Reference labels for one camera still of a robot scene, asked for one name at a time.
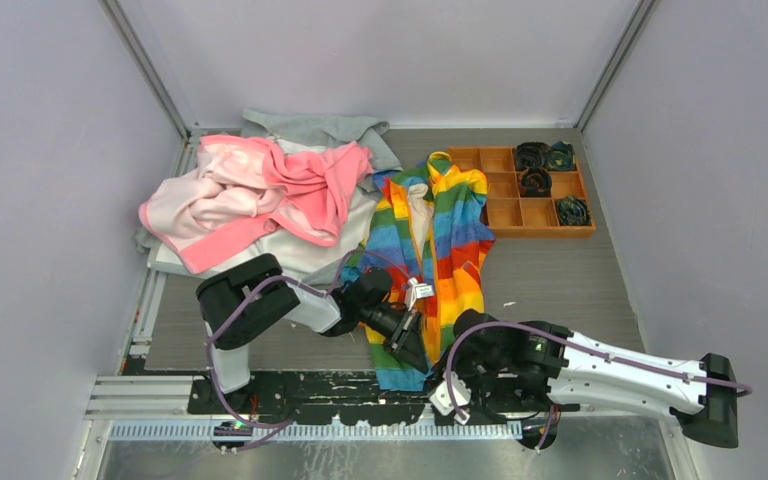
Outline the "rainbow striped zip jacket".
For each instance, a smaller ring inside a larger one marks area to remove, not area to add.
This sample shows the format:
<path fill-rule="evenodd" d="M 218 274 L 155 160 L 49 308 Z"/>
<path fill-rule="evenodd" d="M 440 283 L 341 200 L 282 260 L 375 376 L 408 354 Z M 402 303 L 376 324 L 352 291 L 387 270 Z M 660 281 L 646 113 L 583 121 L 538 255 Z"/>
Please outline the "rainbow striped zip jacket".
<path fill-rule="evenodd" d="M 362 253 L 340 272 L 347 287 L 371 268 L 393 280 L 389 301 L 406 300 L 405 283 L 414 278 L 433 288 L 416 306 L 427 357 L 436 363 L 454 341 L 453 328 L 466 310 L 484 309 L 481 268 L 495 237 L 482 223 L 488 180 L 477 169 L 458 167 L 442 151 L 412 169 L 377 173 L 381 198 Z"/>

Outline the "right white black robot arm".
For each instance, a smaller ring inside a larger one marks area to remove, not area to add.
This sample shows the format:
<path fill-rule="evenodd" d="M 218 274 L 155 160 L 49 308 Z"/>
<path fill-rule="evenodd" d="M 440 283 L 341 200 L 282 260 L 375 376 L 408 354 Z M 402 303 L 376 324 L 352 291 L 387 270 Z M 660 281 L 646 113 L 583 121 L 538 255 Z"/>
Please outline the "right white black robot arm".
<path fill-rule="evenodd" d="M 473 309 L 459 316 L 453 332 L 429 400 L 459 423 L 469 421 L 481 394 L 502 385 L 525 411 L 547 412 L 548 427 L 565 407 L 598 406 L 673 419 L 685 437 L 704 445 L 739 445 L 738 400 L 751 389 L 723 355 L 652 356 L 549 322 L 503 322 Z"/>

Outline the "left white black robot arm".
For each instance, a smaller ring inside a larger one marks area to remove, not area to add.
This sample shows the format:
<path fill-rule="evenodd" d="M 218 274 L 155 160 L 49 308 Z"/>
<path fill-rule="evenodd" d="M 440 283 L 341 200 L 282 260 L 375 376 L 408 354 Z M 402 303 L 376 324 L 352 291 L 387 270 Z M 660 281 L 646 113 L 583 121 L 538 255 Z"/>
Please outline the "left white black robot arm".
<path fill-rule="evenodd" d="M 364 325 L 382 336 L 386 357 L 424 379 L 431 362 L 421 335 L 423 315 L 412 304 L 392 300 L 397 284 L 391 271 L 371 267 L 331 290 L 319 290 L 285 275 L 272 254 L 203 281 L 196 298 L 208 333 L 213 400 L 229 413 L 248 406 L 249 346 L 281 320 L 325 337 L 345 335 Z"/>

